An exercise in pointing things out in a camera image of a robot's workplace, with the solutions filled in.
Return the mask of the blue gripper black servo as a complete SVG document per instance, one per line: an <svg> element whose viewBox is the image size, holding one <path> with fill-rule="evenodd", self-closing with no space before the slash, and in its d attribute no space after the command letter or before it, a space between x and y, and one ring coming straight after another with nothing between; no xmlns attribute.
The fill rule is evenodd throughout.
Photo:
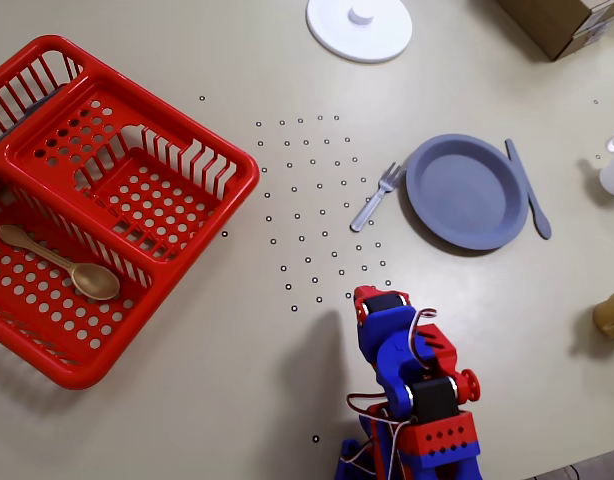
<svg viewBox="0 0 614 480"><path fill-rule="evenodd" d="M392 335L409 330L417 310L396 293L376 296L376 288L354 289L353 302L358 323L364 323L364 357L376 360L382 344Z"/></svg>

